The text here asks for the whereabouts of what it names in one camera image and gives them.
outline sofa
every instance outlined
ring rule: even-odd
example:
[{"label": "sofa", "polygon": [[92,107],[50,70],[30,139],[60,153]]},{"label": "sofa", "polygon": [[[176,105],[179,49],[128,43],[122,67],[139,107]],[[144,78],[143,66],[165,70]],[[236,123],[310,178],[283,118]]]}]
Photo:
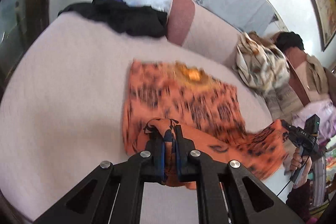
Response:
[{"label": "sofa", "polygon": [[[167,28],[160,39],[130,37],[70,12],[29,48],[0,105],[0,204],[13,223],[34,221],[102,160],[128,159],[121,117],[134,58],[203,68],[237,87],[248,131],[272,123],[231,70],[239,31],[192,0],[173,0]],[[288,179],[281,166],[264,183],[278,193]],[[196,192],[146,183],[140,222],[198,223]]]}]

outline metal bolt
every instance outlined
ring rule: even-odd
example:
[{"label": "metal bolt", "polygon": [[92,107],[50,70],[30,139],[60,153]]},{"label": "metal bolt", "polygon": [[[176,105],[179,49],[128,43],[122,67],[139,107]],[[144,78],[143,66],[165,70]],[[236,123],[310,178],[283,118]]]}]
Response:
[{"label": "metal bolt", "polygon": [[198,150],[192,150],[190,151],[190,155],[193,157],[199,157],[201,154],[201,152],[199,152]]},{"label": "metal bolt", "polygon": [[103,160],[101,163],[100,163],[100,167],[103,168],[103,169],[107,169],[111,166],[111,163],[108,161],[108,160]]},{"label": "metal bolt", "polygon": [[150,155],[151,155],[151,153],[149,151],[147,151],[147,150],[142,151],[140,153],[140,156],[143,157],[143,158],[148,158]]},{"label": "metal bolt", "polygon": [[237,160],[232,160],[232,161],[230,161],[230,165],[233,168],[238,168],[240,166],[240,162],[237,161]]}]

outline orange garment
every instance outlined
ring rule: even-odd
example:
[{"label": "orange garment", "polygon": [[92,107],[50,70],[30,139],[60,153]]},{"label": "orange garment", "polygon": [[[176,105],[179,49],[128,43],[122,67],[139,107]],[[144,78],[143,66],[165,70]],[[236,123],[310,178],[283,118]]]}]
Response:
[{"label": "orange garment", "polygon": [[[272,175],[286,157],[285,129],[280,120],[258,134],[245,132],[235,86],[178,63],[134,61],[124,105],[126,153],[133,155],[145,149],[148,126],[155,127],[156,134],[164,138],[171,122],[181,125],[184,138],[193,140],[196,149],[217,161],[238,160],[259,179]],[[164,139],[166,184],[180,186],[174,167],[175,132],[171,131],[172,139]]]}]

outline triangular cutout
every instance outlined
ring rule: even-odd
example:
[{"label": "triangular cutout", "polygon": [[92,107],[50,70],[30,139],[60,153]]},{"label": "triangular cutout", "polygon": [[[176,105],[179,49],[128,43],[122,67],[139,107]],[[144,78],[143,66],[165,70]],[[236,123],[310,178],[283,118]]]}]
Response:
[{"label": "triangular cutout", "polygon": [[243,177],[242,180],[252,202],[252,206],[257,213],[274,205],[274,201],[268,197],[249,177]]},{"label": "triangular cutout", "polygon": [[83,215],[91,199],[92,193],[97,185],[97,180],[93,179],[86,184],[72,199],[66,203],[66,207],[76,213]]}]

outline lavender clothing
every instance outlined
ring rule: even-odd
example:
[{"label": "lavender clothing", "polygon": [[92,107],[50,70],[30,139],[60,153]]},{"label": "lavender clothing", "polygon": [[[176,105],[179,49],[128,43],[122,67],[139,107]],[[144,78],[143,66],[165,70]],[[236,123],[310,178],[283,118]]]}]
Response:
[{"label": "lavender clothing", "polygon": [[309,103],[302,110],[294,113],[292,125],[304,128],[306,120],[314,114],[320,118],[318,141],[322,144],[336,135],[336,108],[330,99]]}]

